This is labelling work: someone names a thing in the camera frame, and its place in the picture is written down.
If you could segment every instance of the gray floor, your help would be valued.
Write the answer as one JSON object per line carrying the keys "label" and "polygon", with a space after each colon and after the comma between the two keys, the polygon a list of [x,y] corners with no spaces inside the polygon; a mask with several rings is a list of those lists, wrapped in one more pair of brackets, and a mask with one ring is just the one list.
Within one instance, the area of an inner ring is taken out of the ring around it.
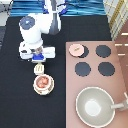
{"label": "gray floor", "polygon": [[1,49],[1,46],[2,46],[2,42],[3,42],[3,38],[4,38],[4,34],[5,34],[5,30],[6,30],[6,21],[8,19],[8,15],[6,12],[2,12],[0,13],[0,19],[2,19],[0,21],[0,49]]}
{"label": "gray floor", "polygon": [[6,21],[7,21],[8,17],[9,16],[7,15],[7,12],[0,13],[0,26],[6,25]]}

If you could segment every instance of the black table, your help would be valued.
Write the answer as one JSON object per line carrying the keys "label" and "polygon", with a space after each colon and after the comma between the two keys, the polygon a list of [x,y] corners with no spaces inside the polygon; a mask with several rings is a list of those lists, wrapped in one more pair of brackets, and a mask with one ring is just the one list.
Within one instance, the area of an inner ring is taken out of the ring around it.
{"label": "black table", "polygon": [[35,64],[18,58],[19,44],[23,41],[18,26],[21,18],[8,18],[0,51],[0,127],[66,128],[65,43],[110,41],[107,17],[61,17],[60,33],[42,34],[44,44],[55,46],[57,54],[45,63],[45,73],[55,80],[55,88],[47,96],[40,96],[33,89]]}

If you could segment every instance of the floor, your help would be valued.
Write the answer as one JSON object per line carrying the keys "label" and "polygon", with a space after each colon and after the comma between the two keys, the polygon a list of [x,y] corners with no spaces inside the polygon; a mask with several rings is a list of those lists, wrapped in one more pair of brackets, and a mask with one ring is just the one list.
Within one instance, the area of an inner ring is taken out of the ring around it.
{"label": "floor", "polygon": [[[66,0],[68,11],[63,16],[105,15],[103,0]],[[14,0],[11,16],[42,13],[44,0]]]}
{"label": "floor", "polygon": [[9,17],[9,15],[7,14],[7,12],[0,13],[0,19],[2,19],[0,21],[0,26],[5,26],[6,25],[6,21],[7,21],[8,17]]}

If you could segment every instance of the table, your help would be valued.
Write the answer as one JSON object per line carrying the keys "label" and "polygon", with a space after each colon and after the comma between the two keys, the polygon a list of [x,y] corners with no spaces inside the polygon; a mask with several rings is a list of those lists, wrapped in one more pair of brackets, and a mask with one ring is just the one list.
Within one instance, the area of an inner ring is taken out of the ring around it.
{"label": "table", "polygon": [[0,3],[2,2],[2,4],[10,4],[12,0],[0,0]]}
{"label": "table", "polygon": [[0,51],[0,126],[2,128],[66,128],[66,52],[73,40],[111,40],[106,16],[61,17],[62,29],[55,36],[42,34],[44,44],[56,47],[56,58],[48,59],[45,73],[55,80],[48,96],[33,89],[34,66],[18,58],[22,36],[19,21],[9,17]]}

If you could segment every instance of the small cup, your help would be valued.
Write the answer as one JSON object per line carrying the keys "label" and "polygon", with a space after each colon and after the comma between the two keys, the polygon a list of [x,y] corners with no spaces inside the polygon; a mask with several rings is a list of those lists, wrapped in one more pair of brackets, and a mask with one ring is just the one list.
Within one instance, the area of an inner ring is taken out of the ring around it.
{"label": "small cup", "polygon": [[[48,83],[46,85],[46,87],[44,88],[41,88],[39,87],[38,85],[38,82],[39,80],[41,80],[43,77],[46,77],[48,79]],[[46,75],[46,74],[43,74],[43,75],[40,75],[40,76],[37,76],[34,80],[34,90],[40,94],[40,95],[46,95],[46,94],[49,94],[53,88],[54,88],[54,80],[51,76],[49,75]]]}

